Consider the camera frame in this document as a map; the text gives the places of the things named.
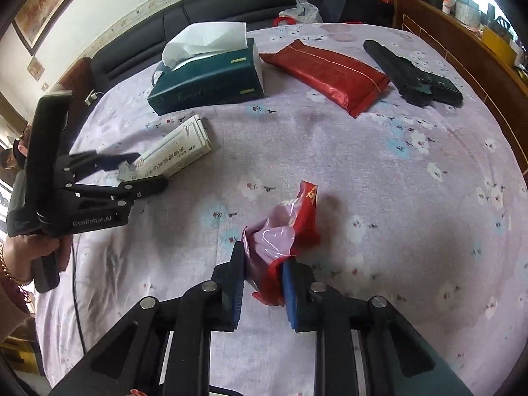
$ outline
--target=black cable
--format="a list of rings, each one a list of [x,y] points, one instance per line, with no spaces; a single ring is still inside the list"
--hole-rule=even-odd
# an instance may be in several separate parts
[[[235,392],[234,390],[223,389],[221,387],[215,387],[213,385],[209,386],[209,391],[211,393],[225,394],[225,396],[243,396],[241,393]]]
[[[77,271],[77,251],[79,249],[79,240],[81,238],[81,235],[79,234],[79,236],[77,237],[77,247],[76,248],[73,248],[73,241],[71,243],[71,255],[72,255],[72,259],[73,259],[73,272],[72,272],[72,277],[71,277],[71,293],[72,293],[72,296],[73,296],[73,308],[75,309],[75,319],[77,321],[77,330],[79,331],[79,339],[81,340],[81,347],[82,347],[82,352],[83,352],[83,355],[86,356],[86,344],[84,343],[84,336],[83,336],[83,331],[81,330],[81,319],[79,318],[79,307],[77,305],[77,291],[76,291],[76,288],[75,288],[75,276],[76,276],[76,271]]]

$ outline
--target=yellow box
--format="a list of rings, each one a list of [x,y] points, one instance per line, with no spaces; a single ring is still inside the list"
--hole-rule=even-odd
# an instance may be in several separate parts
[[[517,54],[500,36],[495,34],[488,27],[484,27],[482,34],[482,43],[489,47],[498,58],[508,67],[513,67]]]

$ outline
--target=person's sleeve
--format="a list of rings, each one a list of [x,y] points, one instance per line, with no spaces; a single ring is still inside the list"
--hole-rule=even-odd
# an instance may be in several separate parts
[[[11,294],[13,290],[18,290],[18,286],[0,277],[0,341],[30,317],[25,304],[17,305],[11,300],[11,296],[14,296]]]

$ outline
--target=white wall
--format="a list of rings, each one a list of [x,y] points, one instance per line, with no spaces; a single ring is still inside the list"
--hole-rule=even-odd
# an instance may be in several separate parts
[[[31,56],[11,26],[0,41],[0,92],[31,121],[42,86],[51,88],[102,33],[149,0],[73,0],[48,32],[35,56],[44,67],[36,81]]]

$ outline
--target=wooden cabinet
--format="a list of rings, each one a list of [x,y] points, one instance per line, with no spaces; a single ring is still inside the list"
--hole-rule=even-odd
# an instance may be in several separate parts
[[[395,0],[395,28],[426,41],[495,116],[528,181],[528,87],[460,22],[419,0]]]

